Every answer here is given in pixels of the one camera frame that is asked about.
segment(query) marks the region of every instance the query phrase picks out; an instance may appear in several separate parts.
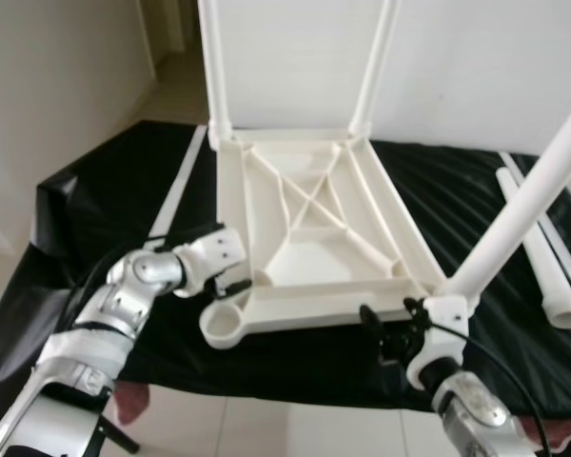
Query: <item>white tile floor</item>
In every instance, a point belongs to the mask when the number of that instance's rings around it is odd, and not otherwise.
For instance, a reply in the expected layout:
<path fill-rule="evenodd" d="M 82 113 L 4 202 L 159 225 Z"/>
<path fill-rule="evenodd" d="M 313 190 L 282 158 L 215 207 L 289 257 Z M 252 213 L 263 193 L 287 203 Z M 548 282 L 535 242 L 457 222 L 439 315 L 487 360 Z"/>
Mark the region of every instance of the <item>white tile floor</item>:
<path fill-rule="evenodd" d="M 160 85 L 133 117 L 204 124 L 200 48 L 168 57 Z M 16 258 L 0 257 L 0 293 Z M 107 416 L 112 417 L 112 406 Z M 421 457 L 457 455 L 436 416 L 409 411 L 312 407 L 151 388 L 151 406 L 126 432 L 148 457 Z M 111 443 L 103 457 L 125 457 Z"/>

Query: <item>black plastic sheet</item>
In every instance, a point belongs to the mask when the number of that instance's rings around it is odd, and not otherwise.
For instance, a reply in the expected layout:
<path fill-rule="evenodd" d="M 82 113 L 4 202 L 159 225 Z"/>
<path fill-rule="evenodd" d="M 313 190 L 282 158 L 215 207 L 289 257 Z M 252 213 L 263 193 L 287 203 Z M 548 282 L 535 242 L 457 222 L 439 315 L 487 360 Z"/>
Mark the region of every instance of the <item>black plastic sheet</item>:
<path fill-rule="evenodd" d="M 0 300 L 0 418 L 55 329 L 83 270 L 117 246 L 140 247 L 187 150 L 194 126 L 143 122 L 38 186 L 32 243 Z M 451 275 L 504 201 L 491 152 L 373 142 L 428 245 Z M 535 158 L 516 156 L 523 170 Z M 571 251 L 571 195 L 549 211 Z M 216 156 L 207 139 L 167 243 L 216 222 Z M 199 330 L 204 295 L 155 302 L 121 378 L 213 395 L 351 407 L 430 410 L 398 366 L 380 368 L 359 326 L 249 335 L 236 347 L 210 348 Z M 571 330 L 551 328 L 522 248 L 482 295 L 471 336 L 499 354 L 540 404 L 545 418 L 571 418 Z M 529 414 L 507 379 L 473 348 L 475 371 L 515 414 Z"/>

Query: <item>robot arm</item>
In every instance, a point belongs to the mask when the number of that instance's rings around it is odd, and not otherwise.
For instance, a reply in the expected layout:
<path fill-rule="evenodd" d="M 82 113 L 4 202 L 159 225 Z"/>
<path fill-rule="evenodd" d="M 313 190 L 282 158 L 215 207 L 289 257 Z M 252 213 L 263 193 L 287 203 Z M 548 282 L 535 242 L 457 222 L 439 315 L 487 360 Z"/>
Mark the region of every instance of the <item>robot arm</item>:
<path fill-rule="evenodd" d="M 47 400 L 46 389 L 58 386 L 70 397 L 84 397 L 87 403 L 103 407 L 148 320 L 154 299 L 172 291 L 181 297 L 193 296 L 205 289 L 207 281 L 217 281 L 221 273 L 245 259 L 236 230 L 222 228 L 171 252 L 140 249 L 118 261 L 72 329 L 51 335 L 45 343 L 32 375 L 0 422 L 0 456 L 22 441 L 48 455 L 82 455 L 98 415 Z M 224 294 L 220 288 L 217 292 Z M 42 406 L 47 402 L 51 408 Z M 59 409 L 59 418 L 49 409 Z M 52 422 L 38 426 L 38 415 L 44 422 L 52 417 Z M 44 430 L 40 433 L 44 439 L 36 439 L 38 434 L 30 431 L 35 427 Z M 54 438 L 60 431 L 47 431 L 47 427 L 59 427 L 68 439 L 60 444 Z"/>
<path fill-rule="evenodd" d="M 360 314 L 381 347 L 380 358 L 406 368 L 410 384 L 432 396 L 446 436 L 462 456 L 533 457 L 507 407 L 474 373 L 464 371 L 465 341 L 432 326 L 467 335 L 467 304 L 461 296 L 404 300 L 412 316 L 404 332 L 387 334 L 367 306 Z"/>

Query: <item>white plastic pipe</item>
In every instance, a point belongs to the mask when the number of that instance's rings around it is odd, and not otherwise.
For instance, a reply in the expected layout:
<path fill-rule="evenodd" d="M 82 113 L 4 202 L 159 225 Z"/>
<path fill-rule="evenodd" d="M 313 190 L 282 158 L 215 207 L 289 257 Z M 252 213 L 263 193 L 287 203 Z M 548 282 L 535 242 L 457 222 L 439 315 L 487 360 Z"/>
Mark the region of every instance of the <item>white plastic pipe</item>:
<path fill-rule="evenodd" d="M 400 0 L 384 0 L 379 23 L 374 34 L 370 56 L 366 64 L 364 80 L 360 89 L 353 117 L 349 123 L 349 134 L 367 138 L 372 131 L 372 113 L 377 98 L 384 63 L 393 39 L 394 25 L 400 11 Z"/>
<path fill-rule="evenodd" d="M 505 205 L 460 268 L 438 288 L 436 295 L 463 295 L 472 313 L 481 292 L 570 178 L 571 114 L 512 201 Z"/>
<path fill-rule="evenodd" d="M 508 154 L 507 152 L 500 152 L 500 157 L 503 159 L 505 166 L 507 169 L 510 170 L 512 173 L 512 177 L 514 178 L 514 182 L 517 186 L 522 186 L 524 182 L 524 176 L 522 175 L 521 169 L 518 168 L 514 159 Z M 547 214 L 542 214 L 538 221 L 541 231 L 545 236 L 545 239 L 548 240 L 548 243 L 554 250 L 559 262 L 562 265 L 562 269 L 566 273 L 569 281 L 571 281 L 571 252 L 569 252 L 567 246 L 564 244 L 561 236 L 559 235 L 556 227 L 550 221 L 550 218 Z"/>
<path fill-rule="evenodd" d="M 518 191 L 512 173 L 502 168 L 496 175 L 505 201 L 510 202 Z M 548 322 L 552 327 L 571 328 L 571 287 L 540 226 L 534 224 L 522 243 L 540 285 L 543 295 L 541 306 Z"/>
<path fill-rule="evenodd" d="M 209 145 L 218 150 L 220 140 L 232 137 L 232 124 L 226 102 L 225 68 L 216 0 L 199 0 L 199 24 L 209 103 Z"/>

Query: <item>black cable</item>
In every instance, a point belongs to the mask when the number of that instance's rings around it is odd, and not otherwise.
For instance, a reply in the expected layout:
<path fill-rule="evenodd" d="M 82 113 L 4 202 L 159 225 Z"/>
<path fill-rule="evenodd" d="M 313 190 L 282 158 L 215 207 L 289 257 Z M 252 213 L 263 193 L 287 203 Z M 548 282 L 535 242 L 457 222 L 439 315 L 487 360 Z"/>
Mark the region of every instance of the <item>black cable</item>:
<path fill-rule="evenodd" d="M 488 359 L 490 359 L 497 368 L 499 368 L 503 373 L 507 375 L 509 380 L 516 386 L 516 388 L 521 392 L 524 401 L 526 402 L 527 406 L 531 409 L 531 413 L 533 415 L 533 420 L 535 421 L 535 425 L 537 426 L 537 430 L 540 434 L 541 438 L 541 446 L 543 447 L 543 453 L 545 457 L 552 457 L 552 450 L 550 449 L 550 443 L 548 442 L 547 435 L 545 434 L 545 427 L 543 426 L 543 421 L 541 420 L 540 412 L 538 411 L 537 407 L 535 406 L 535 402 L 532 399 L 529 392 L 524 388 L 522 383 L 516 377 L 516 375 L 512 372 L 510 368 L 508 368 L 495 354 L 493 354 L 490 350 L 485 348 L 481 343 L 476 341 L 474 338 L 469 336 L 463 335 L 459 333 L 457 330 L 453 330 L 452 328 L 443 327 L 439 324 L 433 324 L 434 328 L 437 328 L 441 331 L 445 331 L 446 333 L 450 333 L 451 335 L 457 336 L 467 343 L 472 345 L 474 348 L 479 350 L 482 354 L 484 354 Z"/>
<path fill-rule="evenodd" d="M 129 246 L 121 245 L 109 250 L 97 262 L 95 262 L 90 269 L 88 269 L 88 272 L 85 272 L 78 278 L 76 284 L 68 294 L 66 303 L 61 308 L 61 312 L 57 319 L 57 326 L 55 328 L 56 332 L 66 331 L 71 328 L 73 321 L 80 313 L 82 306 L 90 298 L 88 297 L 89 288 L 97 281 L 100 275 L 105 275 L 107 273 L 106 268 L 110 268 L 119 257 L 128 251 L 128 249 Z"/>

